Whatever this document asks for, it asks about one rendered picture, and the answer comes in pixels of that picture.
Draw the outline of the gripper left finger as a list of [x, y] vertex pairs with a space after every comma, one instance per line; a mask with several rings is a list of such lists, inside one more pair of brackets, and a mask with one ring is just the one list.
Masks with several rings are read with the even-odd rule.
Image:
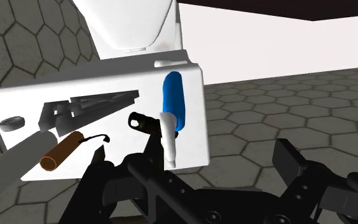
[[92, 161], [58, 224], [112, 224], [120, 201], [130, 200], [148, 224], [210, 224], [197, 191], [158, 166], [159, 156], [135, 153], [115, 166]]

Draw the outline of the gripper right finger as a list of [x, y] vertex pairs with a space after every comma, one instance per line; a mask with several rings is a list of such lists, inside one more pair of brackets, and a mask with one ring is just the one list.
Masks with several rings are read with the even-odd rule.
[[275, 140], [272, 162], [287, 189], [271, 212], [271, 224], [319, 224], [323, 210], [336, 213], [343, 224], [358, 224], [358, 172], [343, 178], [305, 159], [284, 138]]

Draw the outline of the black tool with hole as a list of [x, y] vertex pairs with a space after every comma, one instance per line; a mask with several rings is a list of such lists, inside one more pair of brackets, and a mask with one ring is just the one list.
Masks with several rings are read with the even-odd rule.
[[130, 113], [128, 117], [130, 128], [149, 134], [143, 155], [159, 170], [165, 170], [164, 148], [162, 146], [162, 133], [160, 120], [137, 112]]

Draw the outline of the long grey rod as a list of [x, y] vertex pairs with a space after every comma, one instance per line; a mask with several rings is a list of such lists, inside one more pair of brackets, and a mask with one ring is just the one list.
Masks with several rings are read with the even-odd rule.
[[29, 172], [40, 158], [57, 145], [49, 131], [36, 132], [0, 155], [0, 195]]

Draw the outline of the blue and white handled tool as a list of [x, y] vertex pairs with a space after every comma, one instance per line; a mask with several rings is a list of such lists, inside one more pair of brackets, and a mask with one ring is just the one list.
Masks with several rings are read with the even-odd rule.
[[160, 128], [165, 161], [170, 168], [176, 167], [176, 132], [185, 126], [186, 109], [182, 76], [177, 71], [166, 75], [163, 82], [163, 109]]

